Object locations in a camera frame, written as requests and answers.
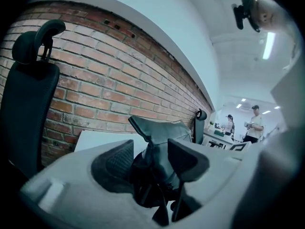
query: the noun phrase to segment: white wall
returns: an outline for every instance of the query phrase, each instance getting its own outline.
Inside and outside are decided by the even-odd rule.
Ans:
[[[240,135],[245,135],[247,128],[244,127],[245,122],[250,122],[251,118],[254,116],[252,111],[245,112],[242,109],[237,109],[235,106],[225,106],[219,115],[219,123],[221,125],[226,125],[228,123],[227,115],[233,116],[233,121],[235,124],[235,134],[234,138],[240,140]],[[263,135],[266,136],[271,132],[276,125],[283,122],[280,111],[273,111],[273,113],[268,113],[263,115],[265,128]]]
[[[71,0],[110,10],[154,37],[185,68],[214,109],[219,69],[206,25],[189,0]]]

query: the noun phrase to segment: person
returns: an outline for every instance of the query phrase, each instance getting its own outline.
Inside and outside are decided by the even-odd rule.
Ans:
[[[291,68],[303,51],[300,31],[288,12],[278,0],[242,0],[242,5],[234,9],[237,27],[243,29],[243,19],[248,19],[256,32],[284,32],[293,41],[291,58],[285,70]]]
[[[225,135],[231,135],[233,132],[234,128],[234,122],[233,122],[233,116],[228,114],[226,116],[228,118],[228,125],[225,127]]]
[[[248,125],[248,133],[244,137],[244,142],[257,143],[261,138],[264,130],[263,117],[259,114],[259,106],[252,107],[254,116],[251,118],[251,123]]]

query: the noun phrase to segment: white desk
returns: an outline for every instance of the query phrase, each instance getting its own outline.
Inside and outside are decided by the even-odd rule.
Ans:
[[[82,131],[75,147],[75,152],[123,140],[133,140],[134,156],[136,157],[148,145],[139,134],[109,133]]]
[[[209,141],[215,141],[217,143],[222,143],[225,149],[226,146],[231,146],[234,143],[233,140],[228,135],[224,135],[224,136],[216,135],[214,134],[214,130],[210,131],[204,129],[203,136],[204,136],[203,145],[207,145]]]

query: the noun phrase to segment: man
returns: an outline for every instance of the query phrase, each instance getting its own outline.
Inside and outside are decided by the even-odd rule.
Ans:
[[[248,128],[249,131],[247,135],[244,137],[244,142],[257,143],[257,141],[261,138],[264,130],[263,118],[259,114],[259,106],[255,105],[252,107],[254,116],[251,118],[251,123]]]

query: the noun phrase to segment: black pants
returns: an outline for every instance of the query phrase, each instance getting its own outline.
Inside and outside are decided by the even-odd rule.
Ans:
[[[251,143],[257,143],[258,138],[255,138],[255,137],[249,136],[249,135],[245,136],[245,137],[244,137],[244,142],[249,142],[249,141],[250,141]]]

